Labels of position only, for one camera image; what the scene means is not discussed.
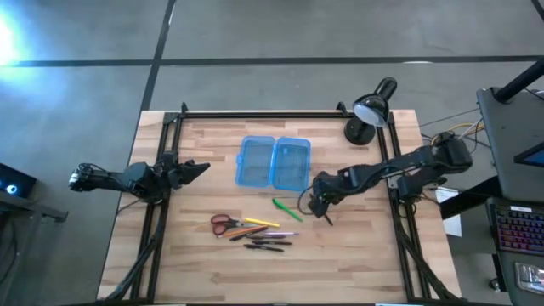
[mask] plastic container lid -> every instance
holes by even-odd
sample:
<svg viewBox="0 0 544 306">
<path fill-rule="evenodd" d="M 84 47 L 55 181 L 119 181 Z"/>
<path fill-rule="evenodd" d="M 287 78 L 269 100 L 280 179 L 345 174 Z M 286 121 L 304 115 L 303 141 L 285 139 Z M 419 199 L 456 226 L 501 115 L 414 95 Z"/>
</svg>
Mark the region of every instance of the plastic container lid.
<svg viewBox="0 0 544 306">
<path fill-rule="evenodd" d="M 308 187 L 311 143 L 281 137 L 275 145 L 272 185 L 279 190 L 302 191 Z"/>
<path fill-rule="evenodd" d="M 249 187 L 266 187 L 270 182 L 275 139 L 270 136 L 246 136 L 237 156 L 236 183 Z"/>
</svg>

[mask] scissors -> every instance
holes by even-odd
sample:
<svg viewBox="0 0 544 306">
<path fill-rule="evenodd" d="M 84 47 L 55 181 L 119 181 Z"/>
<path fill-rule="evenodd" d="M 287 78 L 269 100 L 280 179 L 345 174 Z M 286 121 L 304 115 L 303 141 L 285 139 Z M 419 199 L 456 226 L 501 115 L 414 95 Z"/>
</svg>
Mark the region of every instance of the scissors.
<svg viewBox="0 0 544 306">
<path fill-rule="evenodd" d="M 213 216 L 210 222 L 213 224 L 213 233 L 215 235 L 222 235 L 227 230 L 237 227 L 253 226 L 252 224 L 244 224 L 238 220 L 234 220 L 229 215 L 223 213 Z"/>
</svg>

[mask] lamp shade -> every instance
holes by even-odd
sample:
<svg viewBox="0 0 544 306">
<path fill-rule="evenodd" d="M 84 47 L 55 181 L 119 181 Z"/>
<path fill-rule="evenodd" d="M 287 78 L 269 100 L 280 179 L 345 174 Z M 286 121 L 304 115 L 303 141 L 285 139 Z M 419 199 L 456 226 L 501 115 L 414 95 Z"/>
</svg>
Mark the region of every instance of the lamp shade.
<svg viewBox="0 0 544 306">
<path fill-rule="evenodd" d="M 366 94 L 354 102 L 354 113 L 364 123 L 383 127 L 389 118 L 388 100 L 397 89 L 397 81 L 385 77 L 374 93 Z"/>
</svg>

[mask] black desk lamp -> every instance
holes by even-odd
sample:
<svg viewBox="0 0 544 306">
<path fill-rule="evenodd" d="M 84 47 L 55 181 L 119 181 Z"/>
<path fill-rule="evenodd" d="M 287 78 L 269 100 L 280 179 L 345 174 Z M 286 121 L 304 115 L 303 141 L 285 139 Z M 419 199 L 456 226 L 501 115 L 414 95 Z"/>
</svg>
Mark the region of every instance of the black desk lamp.
<svg viewBox="0 0 544 306">
<path fill-rule="evenodd" d="M 368 145 L 376 134 L 375 127 L 383 127 L 389 118 L 388 101 L 397 89 L 397 81 L 385 77 L 374 93 L 366 94 L 354 102 L 356 117 L 349 119 L 343 130 L 354 145 Z"/>
</svg>

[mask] concrete floor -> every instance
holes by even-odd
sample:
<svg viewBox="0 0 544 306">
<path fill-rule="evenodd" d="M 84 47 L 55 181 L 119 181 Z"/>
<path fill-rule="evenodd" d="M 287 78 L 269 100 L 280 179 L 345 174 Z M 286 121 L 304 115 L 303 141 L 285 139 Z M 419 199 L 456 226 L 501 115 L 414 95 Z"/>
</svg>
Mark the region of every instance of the concrete floor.
<svg viewBox="0 0 544 306">
<path fill-rule="evenodd" d="M 150 60 L 166 7 L 167 0 L 4 0 L 0 61 Z M 528 0 L 178 0 L 163 58 L 532 55 L 544 50 L 543 26 Z M 476 107 L 477 89 L 501 86 L 529 65 L 169 66 L 159 70 L 150 108 L 185 101 L 192 110 L 331 109 L 391 76 L 399 82 L 391 107 L 415 109 L 425 123 Z M 42 227 L 10 304 L 94 300 L 119 194 L 78 194 L 67 182 L 79 162 L 117 171 L 127 165 L 149 74 L 148 66 L 0 67 L 0 162 L 44 182 L 44 203 L 70 211 L 64 224 Z M 485 147 L 474 159 L 447 185 L 468 188 L 494 175 Z M 481 209 L 462 218 L 465 233 L 485 232 Z M 450 239 L 463 296 L 508 303 L 487 287 L 492 263 L 477 248 L 485 241 Z"/>
</svg>

